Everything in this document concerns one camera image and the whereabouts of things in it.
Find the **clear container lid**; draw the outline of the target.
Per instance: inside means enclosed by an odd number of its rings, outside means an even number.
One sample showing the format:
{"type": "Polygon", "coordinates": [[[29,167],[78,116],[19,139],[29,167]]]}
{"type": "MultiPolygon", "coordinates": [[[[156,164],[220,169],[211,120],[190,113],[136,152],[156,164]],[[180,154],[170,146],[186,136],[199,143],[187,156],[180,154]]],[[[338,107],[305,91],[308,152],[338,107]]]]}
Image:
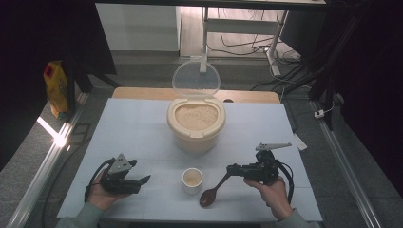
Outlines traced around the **clear container lid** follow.
{"type": "Polygon", "coordinates": [[[221,77],[210,63],[192,59],[176,69],[172,87],[183,97],[211,97],[220,90],[221,77]]]}

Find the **brown wooden spoon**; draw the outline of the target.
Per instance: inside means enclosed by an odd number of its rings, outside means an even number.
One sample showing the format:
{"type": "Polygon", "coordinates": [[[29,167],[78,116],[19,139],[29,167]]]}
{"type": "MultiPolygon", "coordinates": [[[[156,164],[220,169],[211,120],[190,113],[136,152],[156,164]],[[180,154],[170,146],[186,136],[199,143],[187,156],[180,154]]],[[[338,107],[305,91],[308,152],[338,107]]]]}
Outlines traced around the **brown wooden spoon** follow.
{"type": "Polygon", "coordinates": [[[213,204],[216,199],[216,195],[220,187],[230,178],[229,174],[225,174],[223,178],[219,181],[219,183],[211,189],[205,190],[199,199],[199,205],[202,208],[206,208],[213,204]]]}

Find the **pale blue table board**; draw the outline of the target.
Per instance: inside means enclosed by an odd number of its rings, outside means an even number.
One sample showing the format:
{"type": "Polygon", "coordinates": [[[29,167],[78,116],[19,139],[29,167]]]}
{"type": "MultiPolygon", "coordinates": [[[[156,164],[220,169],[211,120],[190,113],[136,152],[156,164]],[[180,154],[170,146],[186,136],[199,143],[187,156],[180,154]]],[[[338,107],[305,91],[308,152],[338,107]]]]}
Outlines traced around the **pale blue table board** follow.
{"type": "Polygon", "coordinates": [[[229,164],[255,161],[260,143],[290,143],[275,149],[276,159],[294,173],[292,204],[309,221],[320,221],[309,178],[282,104],[227,104],[226,123],[216,146],[201,155],[181,151],[166,121],[167,101],[110,99],[98,122],[82,163],[58,213],[76,216],[84,204],[90,178],[104,161],[124,154],[137,160],[128,178],[151,175],[138,194],[118,200],[105,214],[108,219],[126,221],[251,222],[273,220],[259,192],[242,178],[232,177],[217,192],[212,205],[202,208],[202,193],[214,188],[229,164]],[[196,195],[182,189],[187,168],[201,171],[203,181],[196,195]]]}

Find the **wooden table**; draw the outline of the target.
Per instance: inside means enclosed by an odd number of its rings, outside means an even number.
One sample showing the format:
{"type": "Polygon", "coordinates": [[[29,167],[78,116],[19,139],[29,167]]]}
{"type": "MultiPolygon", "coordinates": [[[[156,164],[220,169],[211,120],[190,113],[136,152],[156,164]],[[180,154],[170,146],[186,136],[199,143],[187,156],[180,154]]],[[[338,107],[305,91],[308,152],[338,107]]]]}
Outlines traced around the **wooden table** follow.
{"type": "MultiPolygon", "coordinates": [[[[114,90],[112,97],[115,99],[143,99],[172,101],[177,98],[172,88],[151,88],[151,87],[118,87],[114,90]]],[[[220,90],[215,97],[224,102],[233,103],[260,103],[279,104],[279,96],[270,91],[242,91],[242,90],[220,90]]]]}

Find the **white desk frame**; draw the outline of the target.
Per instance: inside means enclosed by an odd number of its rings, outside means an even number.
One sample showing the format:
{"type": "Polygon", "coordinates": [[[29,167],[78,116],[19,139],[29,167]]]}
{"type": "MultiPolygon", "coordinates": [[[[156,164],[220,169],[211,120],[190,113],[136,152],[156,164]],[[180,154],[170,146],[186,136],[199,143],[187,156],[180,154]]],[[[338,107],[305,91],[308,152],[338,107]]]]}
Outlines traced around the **white desk frame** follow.
{"type": "Polygon", "coordinates": [[[278,77],[280,71],[275,59],[275,52],[277,50],[278,40],[285,24],[288,11],[280,10],[278,13],[279,18],[276,21],[222,19],[210,18],[209,8],[204,7],[202,13],[202,60],[204,62],[207,61],[207,38],[209,32],[269,35],[271,37],[271,44],[270,47],[264,49],[264,53],[268,59],[272,75],[278,77]]]}

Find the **white cup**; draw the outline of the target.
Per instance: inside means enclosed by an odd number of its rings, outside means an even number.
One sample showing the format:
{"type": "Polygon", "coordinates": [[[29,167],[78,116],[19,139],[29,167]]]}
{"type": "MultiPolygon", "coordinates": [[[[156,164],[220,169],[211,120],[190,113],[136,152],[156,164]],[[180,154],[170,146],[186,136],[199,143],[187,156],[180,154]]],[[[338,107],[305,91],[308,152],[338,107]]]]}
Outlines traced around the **white cup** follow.
{"type": "Polygon", "coordinates": [[[187,168],[182,173],[182,189],[188,195],[196,195],[202,188],[202,172],[197,168],[187,168]]]}

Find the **person's right hand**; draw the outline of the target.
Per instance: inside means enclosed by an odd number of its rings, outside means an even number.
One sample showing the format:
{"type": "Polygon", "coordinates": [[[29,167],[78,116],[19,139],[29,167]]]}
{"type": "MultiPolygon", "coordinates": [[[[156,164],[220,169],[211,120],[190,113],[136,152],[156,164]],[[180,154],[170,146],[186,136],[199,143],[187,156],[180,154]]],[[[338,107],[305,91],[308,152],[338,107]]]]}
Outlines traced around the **person's right hand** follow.
{"type": "Polygon", "coordinates": [[[248,179],[243,179],[243,181],[260,192],[262,200],[272,209],[272,214],[278,221],[285,220],[293,214],[282,177],[278,177],[270,184],[262,184],[248,179]]]}

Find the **cream rice container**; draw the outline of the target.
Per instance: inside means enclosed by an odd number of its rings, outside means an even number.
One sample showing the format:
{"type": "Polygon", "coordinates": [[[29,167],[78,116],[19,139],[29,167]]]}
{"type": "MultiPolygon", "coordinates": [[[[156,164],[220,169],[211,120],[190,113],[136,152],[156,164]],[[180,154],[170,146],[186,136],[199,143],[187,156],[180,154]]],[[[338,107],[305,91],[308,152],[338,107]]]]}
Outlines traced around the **cream rice container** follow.
{"type": "Polygon", "coordinates": [[[225,125],[225,108],[215,98],[204,99],[176,99],[167,109],[167,124],[173,132],[177,146],[185,152],[198,154],[211,150],[217,143],[218,137],[225,125]],[[216,122],[204,130],[189,130],[182,127],[176,120],[175,111],[183,105],[209,105],[218,111],[216,122]]]}

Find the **black metal stand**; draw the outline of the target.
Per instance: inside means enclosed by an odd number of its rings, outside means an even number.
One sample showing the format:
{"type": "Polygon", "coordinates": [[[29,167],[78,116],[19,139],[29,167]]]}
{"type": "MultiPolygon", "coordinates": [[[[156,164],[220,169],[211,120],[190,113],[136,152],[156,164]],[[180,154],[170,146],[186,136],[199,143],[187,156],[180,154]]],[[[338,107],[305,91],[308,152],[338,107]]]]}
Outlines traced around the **black metal stand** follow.
{"type": "Polygon", "coordinates": [[[299,79],[294,85],[285,88],[284,93],[288,94],[297,88],[314,82],[308,92],[310,101],[318,101],[322,95],[325,95],[324,121],[330,129],[332,127],[332,109],[334,107],[334,78],[336,76],[336,62],[340,59],[340,53],[345,49],[349,39],[353,35],[361,16],[348,15],[346,21],[341,23],[339,30],[326,46],[309,60],[309,63],[321,62],[317,69],[312,71],[309,76],[299,79]]]}
{"type": "Polygon", "coordinates": [[[75,88],[84,93],[90,93],[93,89],[92,82],[89,79],[90,75],[95,76],[97,79],[103,81],[107,85],[117,88],[121,85],[116,81],[110,79],[100,70],[95,67],[86,64],[78,63],[73,60],[65,60],[62,62],[62,69],[67,77],[67,114],[66,122],[70,122],[76,113],[76,92],[75,88]]]}

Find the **white rice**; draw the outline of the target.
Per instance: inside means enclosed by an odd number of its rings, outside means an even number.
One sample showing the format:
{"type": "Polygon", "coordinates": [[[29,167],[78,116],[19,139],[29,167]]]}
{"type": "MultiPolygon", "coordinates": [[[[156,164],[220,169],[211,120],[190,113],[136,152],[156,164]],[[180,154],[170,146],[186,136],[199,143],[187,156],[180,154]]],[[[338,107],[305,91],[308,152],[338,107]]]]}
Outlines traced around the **white rice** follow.
{"type": "Polygon", "coordinates": [[[204,130],[212,126],[217,118],[218,111],[209,105],[183,105],[175,111],[177,122],[189,130],[204,130]]]}

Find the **person's left hand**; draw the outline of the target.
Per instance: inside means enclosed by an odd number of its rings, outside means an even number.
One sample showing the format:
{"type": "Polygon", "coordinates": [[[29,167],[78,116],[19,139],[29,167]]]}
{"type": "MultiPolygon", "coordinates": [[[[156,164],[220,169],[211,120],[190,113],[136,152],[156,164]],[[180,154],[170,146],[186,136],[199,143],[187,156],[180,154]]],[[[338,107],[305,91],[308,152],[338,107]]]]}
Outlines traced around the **person's left hand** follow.
{"type": "Polygon", "coordinates": [[[100,210],[108,210],[117,200],[126,198],[126,195],[108,193],[100,184],[103,172],[97,175],[89,188],[87,202],[99,208],[100,210]]]}

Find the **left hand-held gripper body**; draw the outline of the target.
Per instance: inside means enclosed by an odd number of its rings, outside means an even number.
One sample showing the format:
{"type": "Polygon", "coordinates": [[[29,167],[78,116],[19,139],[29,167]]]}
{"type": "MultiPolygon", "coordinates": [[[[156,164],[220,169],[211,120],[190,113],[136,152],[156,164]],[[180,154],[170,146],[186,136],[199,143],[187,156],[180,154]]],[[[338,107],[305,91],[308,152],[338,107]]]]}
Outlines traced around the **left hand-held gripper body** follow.
{"type": "Polygon", "coordinates": [[[111,194],[138,194],[141,189],[138,180],[126,180],[125,176],[132,169],[129,161],[120,154],[112,164],[104,171],[100,184],[111,194]]]}

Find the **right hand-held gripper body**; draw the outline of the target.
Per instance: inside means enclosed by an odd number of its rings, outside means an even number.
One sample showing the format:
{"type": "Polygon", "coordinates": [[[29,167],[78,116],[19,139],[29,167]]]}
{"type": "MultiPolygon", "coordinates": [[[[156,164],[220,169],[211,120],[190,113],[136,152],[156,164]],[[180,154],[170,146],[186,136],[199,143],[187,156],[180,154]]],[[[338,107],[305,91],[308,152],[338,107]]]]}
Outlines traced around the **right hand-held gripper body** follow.
{"type": "Polygon", "coordinates": [[[244,176],[248,180],[263,182],[264,184],[273,182],[282,171],[290,185],[293,184],[293,175],[284,167],[284,163],[274,157],[273,150],[291,146],[287,143],[260,143],[257,151],[257,162],[244,165],[244,176]]]}

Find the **white cabinet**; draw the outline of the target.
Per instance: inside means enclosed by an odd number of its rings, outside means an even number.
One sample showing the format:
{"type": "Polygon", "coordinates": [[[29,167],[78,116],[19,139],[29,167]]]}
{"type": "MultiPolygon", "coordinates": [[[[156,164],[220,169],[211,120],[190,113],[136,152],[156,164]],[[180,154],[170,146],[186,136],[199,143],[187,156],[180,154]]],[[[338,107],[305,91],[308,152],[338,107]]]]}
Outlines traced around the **white cabinet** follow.
{"type": "Polygon", "coordinates": [[[111,50],[180,50],[179,7],[97,3],[96,8],[111,50]]]}

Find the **aluminium floor rail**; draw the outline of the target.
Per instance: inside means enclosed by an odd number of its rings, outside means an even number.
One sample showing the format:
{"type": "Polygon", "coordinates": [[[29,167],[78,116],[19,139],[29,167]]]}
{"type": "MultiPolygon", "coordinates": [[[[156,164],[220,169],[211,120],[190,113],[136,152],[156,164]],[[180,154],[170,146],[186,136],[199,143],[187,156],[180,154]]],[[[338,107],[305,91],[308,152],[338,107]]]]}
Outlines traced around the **aluminium floor rail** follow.
{"type": "Polygon", "coordinates": [[[81,92],[73,99],[76,111],[68,121],[54,119],[45,109],[0,173],[0,190],[6,191],[0,202],[11,203],[9,213],[13,212],[4,228],[25,226],[88,97],[88,93],[81,92]]]}
{"type": "Polygon", "coordinates": [[[344,180],[346,181],[350,192],[355,199],[357,208],[360,211],[361,216],[363,217],[368,228],[382,228],[382,224],[374,210],[373,205],[371,204],[366,192],[358,181],[358,178],[351,166],[348,158],[346,157],[344,150],[339,143],[338,138],[333,130],[331,130],[328,125],[325,123],[324,117],[317,116],[317,103],[310,102],[310,106],[315,110],[314,118],[319,122],[320,128],[324,134],[324,137],[329,144],[332,153],[336,159],[340,172],[343,175],[344,180]]]}

